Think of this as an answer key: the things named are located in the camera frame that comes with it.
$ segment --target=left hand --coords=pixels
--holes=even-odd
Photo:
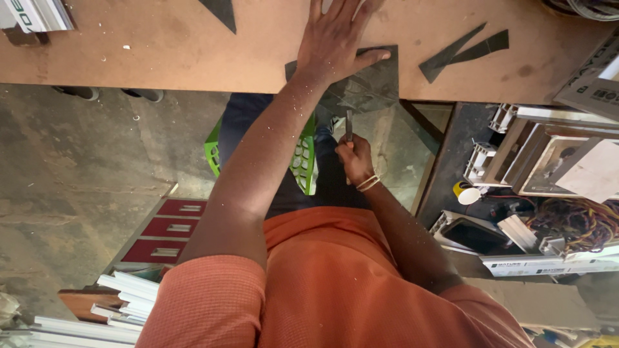
[[[365,27],[383,0],[366,0],[353,20],[360,2],[333,0],[327,13],[322,14],[322,0],[311,0],[297,73],[329,86],[391,56],[388,50],[371,50],[357,56]]]

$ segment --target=paper cup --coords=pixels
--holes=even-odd
[[[482,196],[482,193],[477,188],[474,188],[473,185],[466,181],[460,181],[454,185],[454,194],[458,197],[458,202],[465,206],[477,202],[479,197]]]

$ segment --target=workbench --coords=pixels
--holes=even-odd
[[[232,3],[236,35],[198,0],[67,0],[75,30],[40,48],[0,40],[0,82],[277,93],[309,0]],[[484,22],[462,49],[506,29],[509,49],[429,83],[418,65]],[[386,0],[362,45],[399,45],[400,98],[548,104],[615,26],[558,17],[539,0]]]

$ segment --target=jeans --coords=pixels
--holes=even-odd
[[[271,104],[272,94],[232,93],[223,112],[219,131],[220,166],[226,164],[245,132]],[[370,209],[370,204],[352,185],[346,185],[344,166],[339,162],[335,148],[337,141],[326,127],[318,127],[314,134],[314,155],[318,164],[316,194],[306,196],[288,169],[280,184],[266,219],[288,212],[312,207],[332,206]]]

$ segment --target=wrist bracelet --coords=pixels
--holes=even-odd
[[[361,188],[363,185],[367,184],[371,180],[373,181],[367,187]],[[370,188],[372,188],[372,186],[376,185],[379,181],[381,181],[380,178],[377,175],[373,175],[372,177],[370,177],[369,179],[361,183],[359,186],[357,186],[357,191],[361,193],[368,191]]]
[[[372,188],[372,186],[376,185],[379,181],[381,180],[379,178],[376,178],[376,180],[374,180],[374,182],[372,182],[368,187],[360,189],[359,192],[363,193],[365,191],[368,191],[369,189]]]
[[[372,175],[369,179],[367,179],[363,183],[360,183],[359,185],[357,185],[357,189],[359,189],[361,186],[369,183],[371,180],[374,180],[375,178],[378,178],[378,176],[376,176],[376,174]]]

